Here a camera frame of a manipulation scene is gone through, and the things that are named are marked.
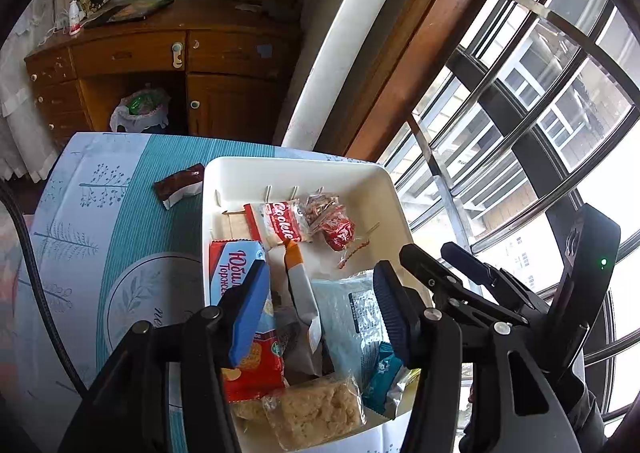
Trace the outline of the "pastel floral blanket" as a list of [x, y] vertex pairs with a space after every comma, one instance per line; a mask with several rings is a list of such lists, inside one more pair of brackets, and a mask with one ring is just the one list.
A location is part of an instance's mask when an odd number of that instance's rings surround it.
[[14, 223], [6, 210], [0, 221], [0, 325], [1, 390], [8, 391], [17, 380], [15, 299], [23, 251]]

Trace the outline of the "clear bag yellow crackers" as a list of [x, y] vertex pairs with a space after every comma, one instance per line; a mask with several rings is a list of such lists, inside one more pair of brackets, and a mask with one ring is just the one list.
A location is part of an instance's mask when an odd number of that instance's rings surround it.
[[231, 410], [233, 414], [237, 418], [242, 419], [242, 421], [264, 423], [267, 420], [261, 399], [232, 402]]

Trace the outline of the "blue patterned tablecloth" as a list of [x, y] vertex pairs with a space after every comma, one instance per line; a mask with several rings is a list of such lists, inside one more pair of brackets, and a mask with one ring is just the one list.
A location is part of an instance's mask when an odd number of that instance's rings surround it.
[[153, 184], [219, 157], [347, 160], [164, 134], [80, 132], [67, 143], [30, 237], [44, 298], [84, 387], [135, 321], [165, 326], [206, 305], [203, 191], [166, 210]]

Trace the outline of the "wooden desk with drawers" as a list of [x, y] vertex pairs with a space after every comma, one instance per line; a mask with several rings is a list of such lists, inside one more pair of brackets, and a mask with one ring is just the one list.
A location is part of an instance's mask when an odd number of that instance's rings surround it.
[[53, 139], [106, 131], [117, 103], [169, 95], [168, 130], [268, 143], [299, 56], [298, 23], [234, 0], [174, 0], [144, 20], [56, 34], [25, 57]]

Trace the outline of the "red label nut packet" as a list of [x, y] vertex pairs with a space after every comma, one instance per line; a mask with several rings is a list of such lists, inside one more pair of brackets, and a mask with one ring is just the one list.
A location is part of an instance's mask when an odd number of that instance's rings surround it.
[[355, 225], [346, 207], [334, 194], [314, 193], [307, 197], [303, 213], [309, 233], [321, 233], [334, 251], [344, 251], [355, 239]]

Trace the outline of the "white plastic bag bin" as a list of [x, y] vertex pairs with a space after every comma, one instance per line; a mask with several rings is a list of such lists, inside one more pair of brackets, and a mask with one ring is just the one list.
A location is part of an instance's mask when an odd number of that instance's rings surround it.
[[111, 132], [162, 133], [169, 124], [169, 102], [162, 89], [144, 89], [122, 98], [111, 115]]

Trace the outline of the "dark red snowflake packet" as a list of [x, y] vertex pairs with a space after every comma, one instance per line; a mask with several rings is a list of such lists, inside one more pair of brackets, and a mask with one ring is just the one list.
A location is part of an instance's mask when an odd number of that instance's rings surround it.
[[198, 196], [203, 191], [205, 167], [196, 164], [177, 171], [153, 184], [153, 191], [166, 210], [188, 197]]

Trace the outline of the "blue white rice cracker packet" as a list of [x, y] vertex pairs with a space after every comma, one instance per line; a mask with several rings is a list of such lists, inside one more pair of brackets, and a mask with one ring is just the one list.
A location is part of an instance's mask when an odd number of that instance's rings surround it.
[[395, 355], [390, 343], [378, 345], [375, 369], [364, 388], [362, 402], [369, 410], [395, 419], [406, 389], [420, 377], [420, 369], [408, 369]]

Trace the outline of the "clear bag puffed rice cake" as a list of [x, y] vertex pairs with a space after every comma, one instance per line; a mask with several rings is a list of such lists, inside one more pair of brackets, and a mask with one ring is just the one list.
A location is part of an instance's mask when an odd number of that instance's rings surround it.
[[284, 451], [340, 439], [367, 424], [354, 376], [323, 376], [262, 398], [267, 421]]

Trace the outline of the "white red bottle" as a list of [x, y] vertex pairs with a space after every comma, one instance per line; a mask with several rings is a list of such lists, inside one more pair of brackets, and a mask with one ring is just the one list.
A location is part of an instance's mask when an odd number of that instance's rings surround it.
[[68, 7], [68, 34], [70, 36], [77, 35], [81, 30], [81, 23], [84, 17], [85, 13], [77, 0], [72, 0]]

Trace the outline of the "white plastic storage bin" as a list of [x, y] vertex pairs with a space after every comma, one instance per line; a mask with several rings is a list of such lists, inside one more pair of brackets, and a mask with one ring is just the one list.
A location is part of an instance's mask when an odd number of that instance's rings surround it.
[[265, 261], [270, 291], [224, 393], [254, 449], [294, 451], [394, 418], [412, 379], [390, 349], [375, 265], [411, 242], [390, 175], [331, 159], [219, 157], [204, 170], [212, 305]]

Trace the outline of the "red blue biscuit packet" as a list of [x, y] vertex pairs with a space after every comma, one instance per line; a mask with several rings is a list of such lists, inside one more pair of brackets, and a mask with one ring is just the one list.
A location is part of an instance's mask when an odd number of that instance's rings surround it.
[[227, 400], [255, 400], [283, 388], [284, 360], [262, 244], [213, 242], [208, 259], [209, 302], [222, 309], [231, 331], [222, 369]]

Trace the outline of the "brown paper snack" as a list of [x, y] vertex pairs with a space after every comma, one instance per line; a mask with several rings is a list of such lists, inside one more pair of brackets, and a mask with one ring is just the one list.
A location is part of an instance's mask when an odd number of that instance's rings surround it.
[[219, 238], [222, 241], [251, 241], [253, 239], [250, 222], [246, 213], [241, 211], [225, 211], [221, 213], [221, 229]]

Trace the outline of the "large light blue snack bag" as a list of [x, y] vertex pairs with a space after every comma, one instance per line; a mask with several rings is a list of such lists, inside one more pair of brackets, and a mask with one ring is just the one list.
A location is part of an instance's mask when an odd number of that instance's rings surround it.
[[380, 343], [388, 335], [373, 289], [373, 271], [341, 280], [312, 280], [326, 351], [334, 371], [352, 374], [360, 388], [375, 371]]

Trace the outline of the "orange white snack bar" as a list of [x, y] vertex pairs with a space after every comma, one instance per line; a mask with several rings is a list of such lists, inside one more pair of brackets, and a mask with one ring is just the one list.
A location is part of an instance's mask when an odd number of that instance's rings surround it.
[[306, 340], [310, 352], [314, 353], [319, 348], [322, 335], [320, 311], [305, 269], [302, 252], [293, 239], [285, 242], [284, 264], [297, 315], [306, 326]]

